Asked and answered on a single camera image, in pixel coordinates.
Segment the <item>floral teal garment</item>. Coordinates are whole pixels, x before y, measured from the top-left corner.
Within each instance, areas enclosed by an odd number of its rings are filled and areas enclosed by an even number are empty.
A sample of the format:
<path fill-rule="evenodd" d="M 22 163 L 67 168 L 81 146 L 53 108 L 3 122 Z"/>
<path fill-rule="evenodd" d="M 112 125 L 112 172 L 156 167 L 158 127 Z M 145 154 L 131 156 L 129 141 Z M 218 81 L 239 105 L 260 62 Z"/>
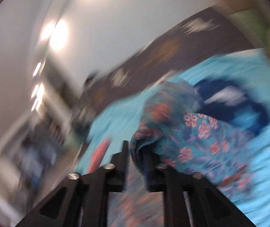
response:
<path fill-rule="evenodd" d="M 187 82 L 165 82 L 144 105 L 130 142 L 127 186 L 113 194 L 109 226 L 163 226 L 162 197 L 144 186 L 143 153 L 185 174 L 200 172 L 230 200 L 251 192 L 249 143 L 253 134 L 200 111 L 201 98 Z"/>

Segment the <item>folded pink garment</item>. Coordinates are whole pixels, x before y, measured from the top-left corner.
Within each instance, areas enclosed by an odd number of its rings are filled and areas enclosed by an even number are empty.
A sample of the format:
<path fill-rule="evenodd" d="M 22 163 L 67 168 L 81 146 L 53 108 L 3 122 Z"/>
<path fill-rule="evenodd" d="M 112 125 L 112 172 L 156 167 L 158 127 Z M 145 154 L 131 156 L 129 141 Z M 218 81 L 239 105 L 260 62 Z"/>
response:
<path fill-rule="evenodd" d="M 111 143 L 111 138 L 107 137 L 94 150 L 91 156 L 87 174 L 91 174 L 95 172 L 100 167 L 100 164 L 105 156 L 105 153 L 107 152 L 109 148 L 110 143 Z"/>

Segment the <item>navy star fleece garment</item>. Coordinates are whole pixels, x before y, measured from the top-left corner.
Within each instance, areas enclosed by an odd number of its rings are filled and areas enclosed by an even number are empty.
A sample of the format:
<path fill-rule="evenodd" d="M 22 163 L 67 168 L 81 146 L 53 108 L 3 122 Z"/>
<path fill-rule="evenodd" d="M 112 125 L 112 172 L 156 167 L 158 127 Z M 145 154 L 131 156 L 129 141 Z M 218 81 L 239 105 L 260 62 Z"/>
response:
<path fill-rule="evenodd" d="M 202 79 L 195 84 L 201 96 L 200 113 L 259 135 L 270 123 L 266 106 L 256 101 L 240 83 L 223 78 Z"/>

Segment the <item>light blue star quilt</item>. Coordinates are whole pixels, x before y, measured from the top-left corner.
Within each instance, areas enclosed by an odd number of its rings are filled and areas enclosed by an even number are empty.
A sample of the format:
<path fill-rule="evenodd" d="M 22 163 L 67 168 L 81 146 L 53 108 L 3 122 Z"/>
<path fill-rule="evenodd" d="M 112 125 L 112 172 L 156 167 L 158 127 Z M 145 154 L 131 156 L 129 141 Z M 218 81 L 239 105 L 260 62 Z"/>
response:
<path fill-rule="evenodd" d="M 216 55 L 138 94 L 93 121 L 76 165 L 86 174 L 94 150 L 103 163 L 130 143 L 125 194 L 113 198 L 111 226 L 161 226 L 162 202 L 143 184 L 143 152 L 178 172 L 200 172 L 256 226 L 270 226 L 270 63 L 260 49 Z"/>

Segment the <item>dark reindeer bed cover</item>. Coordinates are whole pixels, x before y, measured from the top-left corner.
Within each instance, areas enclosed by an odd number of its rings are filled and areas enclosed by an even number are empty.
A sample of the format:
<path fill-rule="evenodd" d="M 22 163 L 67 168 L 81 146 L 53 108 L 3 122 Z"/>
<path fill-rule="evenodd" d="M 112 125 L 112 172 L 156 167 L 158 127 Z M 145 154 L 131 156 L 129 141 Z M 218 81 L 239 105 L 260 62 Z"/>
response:
<path fill-rule="evenodd" d="M 100 113 L 113 101 L 143 91 L 168 73 L 185 71 L 216 54 L 253 48 L 236 25 L 214 7 L 208 7 L 95 80 L 84 89 L 81 102 Z"/>

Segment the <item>green cushion near window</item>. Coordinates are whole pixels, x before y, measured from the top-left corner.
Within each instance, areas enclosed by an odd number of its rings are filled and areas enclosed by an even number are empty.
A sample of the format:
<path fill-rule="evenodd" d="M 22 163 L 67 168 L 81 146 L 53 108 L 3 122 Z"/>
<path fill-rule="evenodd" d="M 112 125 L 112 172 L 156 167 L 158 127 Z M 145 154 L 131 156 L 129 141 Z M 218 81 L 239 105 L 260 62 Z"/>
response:
<path fill-rule="evenodd" d="M 257 9 L 242 10 L 230 14 L 228 17 L 242 23 L 245 27 L 254 32 L 259 38 L 262 38 L 266 34 L 267 23 L 261 12 Z"/>

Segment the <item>beige pillow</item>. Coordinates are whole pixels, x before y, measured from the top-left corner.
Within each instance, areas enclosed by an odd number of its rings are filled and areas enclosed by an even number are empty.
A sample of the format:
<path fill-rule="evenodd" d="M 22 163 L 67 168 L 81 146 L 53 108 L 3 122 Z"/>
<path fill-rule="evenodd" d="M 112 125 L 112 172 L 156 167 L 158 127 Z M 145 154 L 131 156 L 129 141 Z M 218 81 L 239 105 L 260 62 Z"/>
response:
<path fill-rule="evenodd" d="M 226 14 L 233 14 L 256 7 L 255 0 L 216 0 L 216 6 Z"/>

